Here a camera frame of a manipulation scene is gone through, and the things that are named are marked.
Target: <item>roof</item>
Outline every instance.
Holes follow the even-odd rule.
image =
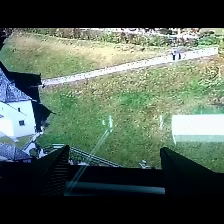
[[[14,83],[11,83],[4,72],[0,68],[0,101],[7,102],[18,102],[24,100],[31,100],[32,98],[27,96],[21,90],[15,87]]]
[[[23,160],[32,158],[27,153],[13,145],[2,143],[0,144],[0,156],[3,156],[9,160]]]

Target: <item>window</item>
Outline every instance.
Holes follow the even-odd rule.
[[[20,125],[20,126],[25,126],[24,121],[19,121],[19,125]]]

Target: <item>white house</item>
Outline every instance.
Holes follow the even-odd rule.
[[[18,138],[36,133],[31,101],[0,68],[0,137]]]
[[[224,142],[224,114],[173,115],[172,135],[177,142]]]

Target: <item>pathway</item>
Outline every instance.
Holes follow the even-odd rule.
[[[71,75],[71,76],[64,76],[64,77],[53,78],[53,79],[44,79],[42,80],[42,83],[45,86],[58,85],[63,83],[86,80],[86,79],[94,78],[97,76],[108,75],[108,74],[127,71],[131,69],[138,69],[138,68],[144,68],[144,67],[149,67],[153,65],[160,65],[160,64],[167,64],[167,63],[175,63],[178,61],[191,60],[191,59],[196,59],[201,57],[209,57],[209,56],[214,56],[217,54],[218,54],[218,47],[203,48],[200,50],[184,52],[182,53],[182,59],[177,61],[173,61],[171,55],[167,55],[167,56],[155,57],[155,58],[147,59],[147,60],[140,60],[136,62],[125,63],[125,64],[121,64],[117,66],[112,66],[109,68],[97,69],[94,71],[84,72],[84,73]]]

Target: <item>gray roof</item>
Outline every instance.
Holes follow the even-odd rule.
[[[21,90],[15,87],[14,83],[11,83],[4,72],[0,68],[0,102],[18,102],[23,100],[31,100],[29,96],[23,93]]]
[[[13,145],[3,143],[0,144],[0,156],[3,156],[9,160],[22,160],[32,158],[21,149],[18,149]]]

